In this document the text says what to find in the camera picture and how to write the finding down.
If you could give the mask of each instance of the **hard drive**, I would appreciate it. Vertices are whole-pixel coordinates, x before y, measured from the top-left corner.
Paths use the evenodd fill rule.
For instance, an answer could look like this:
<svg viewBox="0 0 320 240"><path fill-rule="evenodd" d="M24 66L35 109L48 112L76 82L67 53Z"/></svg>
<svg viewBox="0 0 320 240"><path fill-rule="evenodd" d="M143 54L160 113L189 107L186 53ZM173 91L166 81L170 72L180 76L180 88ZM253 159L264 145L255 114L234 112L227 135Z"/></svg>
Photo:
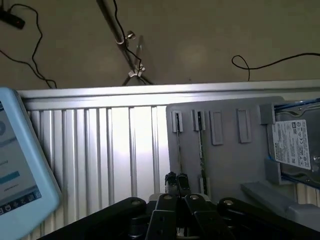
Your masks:
<svg viewBox="0 0 320 240"><path fill-rule="evenodd" d="M275 106L268 125L271 159L280 162L283 178L320 188L319 99Z"/></svg>

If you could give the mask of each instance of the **black cable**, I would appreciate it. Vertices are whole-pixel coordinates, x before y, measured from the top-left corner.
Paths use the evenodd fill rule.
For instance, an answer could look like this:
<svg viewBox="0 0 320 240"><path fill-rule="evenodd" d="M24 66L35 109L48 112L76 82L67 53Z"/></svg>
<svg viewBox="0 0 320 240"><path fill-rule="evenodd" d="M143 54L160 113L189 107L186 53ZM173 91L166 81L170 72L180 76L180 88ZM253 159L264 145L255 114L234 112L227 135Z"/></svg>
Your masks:
<svg viewBox="0 0 320 240"><path fill-rule="evenodd" d="M286 61L286 60L290 60L290 59L294 59L294 58L298 58L298 57L302 57L302 56L316 56L316 57L320 57L320 53L316 53L316 52L303 52L303 53L300 53L300 54L297 54L297 55L293 55L293 56L288 56L288 57L285 57L285 58L282 58L280 60L277 60L277 61L274 61L272 63L269 63L269 64L266 64L266 65L262 65L262 66L258 66L258 67L249 67L246 60L241 56L241 55L235 55L233 56L233 58L231 59L231 62L234 66L236 66L237 68L239 69L243 69L243 70L248 70L248 81L250 81L250 70L258 70L258 69L263 69L263 68L267 68L267 67L270 67L272 65L275 65L275 64L278 64L278 63L281 63L283 61ZM243 67L243 66L240 66L238 64L235 63L234 59L235 58L241 58L246 67Z"/></svg>
<svg viewBox="0 0 320 240"><path fill-rule="evenodd" d="M34 8L32 8L32 7L30 7L30 6L27 6L27 5L24 5L24 4L18 4L18 3L17 3L17 4L13 4L13 5L8 9L8 12L10 13L10 12L12 11L12 9L13 9L14 7L17 7L17 6L28 8L29 10L33 11L33 12L35 13L35 15L36 15L36 26L37 26L37 29L38 29L38 31L39 31L39 33L40 33L40 37L39 37L39 39L38 39L38 41L37 41L37 43L36 43L36 45L35 45L35 48L34 48L33 54L32 54L32 58L31 58L31 59L32 59L32 62L34 63L34 66L35 66L35 70L34 70L34 68L33 68L28 62L19 61L19 60L13 59L12 57L10 57L10 56L7 55L6 53L4 53L2 50L0 50L0 53L2 53L4 56L6 56L8 59L10 59L10 60L13 61L13 62L20 63L20 64L25 64L25 65L29 66L29 67L31 68L31 70L33 71L33 73L36 75L37 78L45 81L45 83L48 85L48 87L49 87L50 89L52 89L52 88L55 88L55 89L56 89L56 88L57 88L57 83L56 83L56 81L54 81L54 80L52 80L52 79L47 79L47 78L45 78L45 77L40 73L39 68L38 68L38 65L37 65L37 62L36 62L36 60L35 60L35 55L36 55L36 53L37 53L38 47L39 47L39 45L40 45L40 42L41 42L41 40L42 40L42 38L43 38L43 33L42 33L42 31L41 31L41 29L40 29L40 26L39 26L39 14L38 14L37 10L35 10Z"/></svg>
<svg viewBox="0 0 320 240"><path fill-rule="evenodd" d="M118 19L118 5L117 5L117 1L116 1L116 0L113 0L113 4L114 4L114 18L115 18L115 21L116 21L116 23L118 24L118 26L119 26L119 28L120 28L120 30L121 30L122 37L123 37L123 41L126 42L126 35L125 35L124 28L122 27L122 25L121 25L121 23L120 23L120 21L119 21L119 19ZM140 72L140 67L141 67L141 61L142 61L141 58L138 57L136 54L134 54L134 53L128 48L128 46L127 46L126 43L124 43L124 44L125 44L126 50L127 50L129 53L131 53L136 59L139 60L137 76L138 76L138 79L139 79L140 81L142 81L142 82L146 85L146 82L143 81L143 80L139 77L139 72Z"/></svg>

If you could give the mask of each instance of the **white sticker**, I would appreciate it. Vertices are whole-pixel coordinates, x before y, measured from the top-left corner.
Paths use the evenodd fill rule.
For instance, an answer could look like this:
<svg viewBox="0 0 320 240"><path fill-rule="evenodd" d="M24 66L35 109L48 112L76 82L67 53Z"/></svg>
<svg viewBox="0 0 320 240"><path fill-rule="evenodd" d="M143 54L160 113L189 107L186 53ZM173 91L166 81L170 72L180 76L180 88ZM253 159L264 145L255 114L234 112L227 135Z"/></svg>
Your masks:
<svg viewBox="0 0 320 240"><path fill-rule="evenodd" d="M276 121L272 135L274 160L311 169L306 120Z"/></svg>

